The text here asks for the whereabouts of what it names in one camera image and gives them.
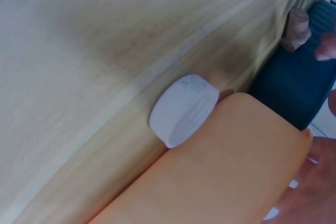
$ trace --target human hand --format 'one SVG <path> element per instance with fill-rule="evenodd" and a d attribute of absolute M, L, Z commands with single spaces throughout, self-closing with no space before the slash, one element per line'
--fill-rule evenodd
<path fill-rule="evenodd" d="M 295 189 L 288 188 L 279 199 L 279 214 L 262 224 L 336 223 L 336 140 L 316 137 L 308 157 L 295 179 Z"/>
<path fill-rule="evenodd" d="M 321 45 L 315 52 L 317 60 L 336 59 L 336 33 L 324 34 Z"/>

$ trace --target blue cushion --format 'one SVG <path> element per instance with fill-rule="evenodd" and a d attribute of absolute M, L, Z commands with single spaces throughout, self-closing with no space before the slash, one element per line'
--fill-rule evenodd
<path fill-rule="evenodd" d="M 336 80 L 336 60 L 314 58 L 322 35 L 334 32 L 336 6 L 319 0 L 308 15 L 311 38 L 294 53 L 279 46 L 249 90 L 249 94 L 300 130 L 316 116 Z"/>

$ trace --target wooden surface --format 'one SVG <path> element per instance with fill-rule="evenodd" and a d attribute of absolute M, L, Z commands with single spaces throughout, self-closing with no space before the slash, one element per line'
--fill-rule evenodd
<path fill-rule="evenodd" d="M 309 131 L 248 94 L 233 94 L 90 224 L 260 224 L 311 142 Z"/>
<path fill-rule="evenodd" d="M 314 0 L 0 0 L 0 223 L 84 223 L 165 152 L 159 94 L 244 89 Z"/>

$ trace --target orange object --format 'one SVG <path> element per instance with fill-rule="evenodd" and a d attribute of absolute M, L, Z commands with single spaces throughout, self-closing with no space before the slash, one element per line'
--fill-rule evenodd
<path fill-rule="evenodd" d="M 220 102 L 91 224 L 260 223 L 312 141 L 253 97 Z"/>

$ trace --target finger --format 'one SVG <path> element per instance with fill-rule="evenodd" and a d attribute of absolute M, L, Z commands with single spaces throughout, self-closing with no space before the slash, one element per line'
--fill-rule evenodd
<path fill-rule="evenodd" d="M 316 164 L 310 159 L 305 158 L 302 166 L 300 167 L 300 170 L 295 176 L 295 180 L 299 184 L 305 181 L 308 177 L 308 174 L 312 171 L 314 167 L 316 167 Z"/>
<path fill-rule="evenodd" d="M 319 61 L 330 60 L 330 56 L 324 47 L 319 47 L 314 54 L 315 58 Z"/>
<path fill-rule="evenodd" d="M 264 220 L 261 224 L 298 224 L 307 223 L 307 213 L 302 212 L 287 212 L 284 214 L 279 213 L 274 218 L 270 220 Z"/>
<path fill-rule="evenodd" d="M 287 187 L 286 191 L 281 195 L 281 197 L 279 198 L 274 207 L 278 209 L 280 212 L 283 212 L 291 208 L 294 201 L 295 193 L 296 193 L 295 189 Z"/>
<path fill-rule="evenodd" d="M 335 38 L 335 33 L 326 33 L 326 34 L 323 34 L 321 42 L 322 42 L 322 44 L 325 44 L 325 43 L 328 44 L 332 40 L 334 40 L 334 38 Z"/>
<path fill-rule="evenodd" d="M 327 137 L 314 137 L 313 143 L 311 144 L 311 147 L 308 152 L 308 157 L 319 160 L 322 156 L 323 152 L 331 147 L 331 144 L 333 143 L 331 141 L 332 139 Z"/>
<path fill-rule="evenodd" d="M 328 106 L 331 113 L 336 116 L 336 90 L 330 92 L 328 97 Z"/>

